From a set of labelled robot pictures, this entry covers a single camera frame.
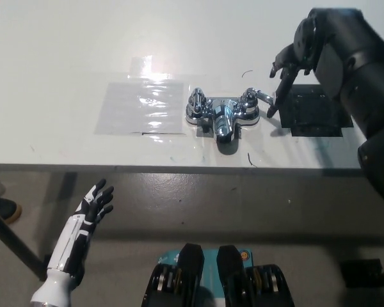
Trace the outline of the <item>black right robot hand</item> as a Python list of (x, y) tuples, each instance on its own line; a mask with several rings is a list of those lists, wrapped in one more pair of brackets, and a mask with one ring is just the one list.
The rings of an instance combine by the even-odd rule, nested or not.
[(384, 122), (384, 39), (355, 8), (313, 8), (270, 71), (281, 83), (267, 116), (281, 108), (298, 73), (314, 73), (327, 96), (359, 124)]

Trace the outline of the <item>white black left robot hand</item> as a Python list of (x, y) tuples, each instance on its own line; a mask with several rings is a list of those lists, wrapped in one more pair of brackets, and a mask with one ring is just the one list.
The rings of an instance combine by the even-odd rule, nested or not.
[(101, 179), (85, 194), (74, 213), (67, 219), (47, 265), (72, 278), (78, 286), (84, 276), (84, 263), (92, 235), (104, 218), (113, 210), (110, 204), (114, 187), (105, 188), (106, 180)]

